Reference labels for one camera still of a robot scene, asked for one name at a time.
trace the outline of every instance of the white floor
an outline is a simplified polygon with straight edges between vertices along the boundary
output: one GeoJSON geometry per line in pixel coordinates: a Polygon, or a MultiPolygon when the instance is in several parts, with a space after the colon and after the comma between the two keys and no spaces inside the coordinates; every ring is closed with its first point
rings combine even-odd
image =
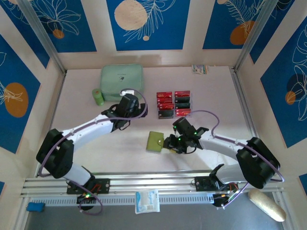
{"type": "MultiPolygon", "coordinates": [[[[114,102],[99,107],[92,98],[92,89],[99,88],[100,69],[68,70],[52,127],[59,131],[73,128],[93,119],[114,102]]],[[[146,152],[149,131],[173,133],[175,119],[158,120],[156,92],[191,90],[193,110],[216,113],[221,124],[216,133],[234,138],[251,138],[231,78],[229,67],[209,67],[207,75],[192,74],[190,67],[144,68],[144,94],[148,101],[147,117],[131,122],[124,131],[101,136],[74,154],[74,162],[93,173],[159,172],[213,169],[219,163],[236,161],[209,150],[191,155],[146,152]]],[[[208,114],[193,115],[189,121],[212,128],[216,121],[208,114]]]]}

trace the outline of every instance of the metal bar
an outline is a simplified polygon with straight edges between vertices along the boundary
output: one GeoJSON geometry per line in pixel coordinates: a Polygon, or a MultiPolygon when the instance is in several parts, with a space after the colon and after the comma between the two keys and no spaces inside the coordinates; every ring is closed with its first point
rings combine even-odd
{"type": "Polygon", "coordinates": [[[29,197],[20,198],[18,201],[19,204],[19,210],[18,214],[16,216],[14,224],[11,226],[10,230],[23,230],[25,228],[27,218],[29,215],[29,212],[26,211],[26,207],[30,201],[29,197]]]}
{"type": "MultiPolygon", "coordinates": [[[[63,89],[63,86],[64,86],[65,77],[66,77],[66,73],[64,73],[64,75],[62,76],[62,78],[59,79],[61,82],[60,82],[59,92],[57,92],[57,101],[56,101],[55,107],[54,107],[54,109],[53,109],[53,111],[52,111],[52,117],[51,117],[51,121],[50,121],[50,124],[49,124],[49,130],[50,130],[51,127],[52,127],[53,120],[54,120],[54,117],[55,117],[55,114],[56,114],[56,111],[57,111],[57,107],[58,107],[58,104],[59,104],[59,98],[60,98],[60,96],[61,96],[62,89],[63,89]]],[[[33,177],[37,177],[37,176],[38,176],[38,170],[39,170],[40,165],[41,165],[40,163],[37,163],[37,164],[36,164],[36,168],[35,168],[35,172],[34,172],[33,177]]]]}
{"type": "Polygon", "coordinates": [[[256,128],[255,128],[253,119],[251,117],[251,113],[250,113],[250,110],[248,108],[248,104],[247,104],[247,101],[246,101],[246,98],[245,98],[239,77],[235,73],[233,68],[229,67],[229,70],[230,70],[230,73],[231,73],[232,80],[234,82],[236,94],[238,95],[238,98],[239,98],[239,102],[240,102],[240,105],[241,105],[241,108],[242,108],[242,112],[243,112],[243,115],[244,115],[246,125],[247,125],[247,127],[248,127],[248,129],[249,129],[249,131],[250,131],[250,133],[253,137],[259,137],[259,135],[256,131],[256,128]]]}
{"type": "Polygon", "coordinates": [[[253,46],[255,45],[259,35],[261,34],[262,29],[264,28],[265,24],[267,23],[272,11],[276,7],[276,4],[279,0],[263,0],[265,1],[259,16],[257,17],[256,23],[254,24],[252,30],[249,33],[249,36],[242,47],[242,51],[236,61],[235,64],[235,72],[239,71],[241,65],[245,58],[249,55],[250,51],[252,50],[253,46]]]}
{"type": "Polygon", "coordinates": [[[48,36],[47,32],[45,31],[42,23],[40,22],[36,12],[34,11],[31,3],[28,0],[16,0],[18,7],[20,8],[21,12],[24,14],[26,20],[29,22],[32,30],[34,31],[35,35],[37,36],[38,40],[48,53],[49,57],[54,61],[57,68],[62,72],[65,73],[66,70],[58,57],[58,53],[56,48],[54,47],[53,43],[51,42],[50,37],[48,36]]]}
{"type": "MultiPolygon", "coordinates": [[[[135,195],[122,196],[98,196],[104,206],[122,206],[135,205],[135,195]]],[[[186,194],[186,195],[162,195],[159,193],[160,205],[176,205],[176,204],[212,204],[213,195],[207,193],[186,194]]],[[[31,202],[43,202],[47,207],[71,207],[77,206],[76,197],[36,197],[32,198],[31,202]]],[[[98,206],[98,202],[83,204],[83,206],[98,206]]]]}
{"type": "MultiPolygon", "coordinates": [[[[158,189],[160,194],[198,194],[192,180],[196,176],[209,176],[209,171],[183,171],[158,173],[102,173],[96,178],[110,178],[109,194],[104,196],[132,196],[135,191],[158,189]]],[[[278,183],[269,183],[265,191],[282,191],[278,183]]],[[[64,179],[28,178],[24,183],[22,197],[71,196],[66,194],[67,184],[64,179]]],[[[220,194],[221,191],[207,193],[220,194]]]]}

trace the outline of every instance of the enclosure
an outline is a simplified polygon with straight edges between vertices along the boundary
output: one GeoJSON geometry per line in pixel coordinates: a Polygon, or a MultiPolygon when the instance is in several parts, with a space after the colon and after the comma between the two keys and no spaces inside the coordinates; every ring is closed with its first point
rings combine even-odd
{"type": "MultiPolygon", "coordinates": [[[[1,229],[141,229],[165,219],[158,228],[224,229],[235,227],[231,220],[239,229],[306,228],[305,0],[0,0],[0,5],[1,229]],[[97,106],[91,94],[100,86],[103,66],[132,63],[143,66],[148,115],[125,131],[96,138],[73,157],[97,177],[111,178],[109,194],[102,196],[104,212],[92,220],[78,212],[65,180],[38,176],[35,157],[50,129],[79,126],[115,104],[97,106]],[[194,74],[193,64],[206,65],[207,74],[194,74]],[[285,182],[269,183],[263,191],[286,211],[285,222],[274,222],[246,193],[226,210],[199,201],[167,202],[177,196],[198,199],[194,176],[208,175],[220,163],[237,164],[210,150],[189,155],[145,150],[150,131],[174,133],[176,119],[157,118],[155,96],[177,90],[191,91],[192,110],[219,116],[217,133],[264,141],[285,182]],[[159,190],[165,199],[161,213],[134,214],[129,199],[142,189],[159,190]],[[45,212],[27,212],[31,201],[45,202],[45,212]],[[116,223],[117,216],[125,218],[116,223]]],[[[189,121],[196,128],[216,124],[203,113],[189,121]]]]}

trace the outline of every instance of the black card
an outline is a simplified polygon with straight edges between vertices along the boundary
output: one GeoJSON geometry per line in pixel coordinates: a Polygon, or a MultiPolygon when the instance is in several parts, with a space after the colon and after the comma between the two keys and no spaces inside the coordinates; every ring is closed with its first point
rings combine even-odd
{"type": "Polygon", "coordinates": [[[190,97],[176,97],[175,103],[189,103],[190,97]]]}
{"type": "Polygon", "coordinates": [[[176,109],[190,109],[191,104],[190,103],[178,103],[175,104],[176,109]]]}
{"type": "Polygon", "coordinates": [[[158,111],[159,119],[164,118],[173,118],[174,117],[174,110],[160,110],[158,111]]]}

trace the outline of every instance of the small green wallet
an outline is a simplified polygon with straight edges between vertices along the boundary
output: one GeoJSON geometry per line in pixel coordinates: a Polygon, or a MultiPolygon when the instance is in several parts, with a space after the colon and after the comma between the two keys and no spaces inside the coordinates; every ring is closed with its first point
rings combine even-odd
{"type": "Polygon", "coordinates": [[[161,152],[164,143],[164,134],[158,132],[149,132],[146,150],[161,152]]]}

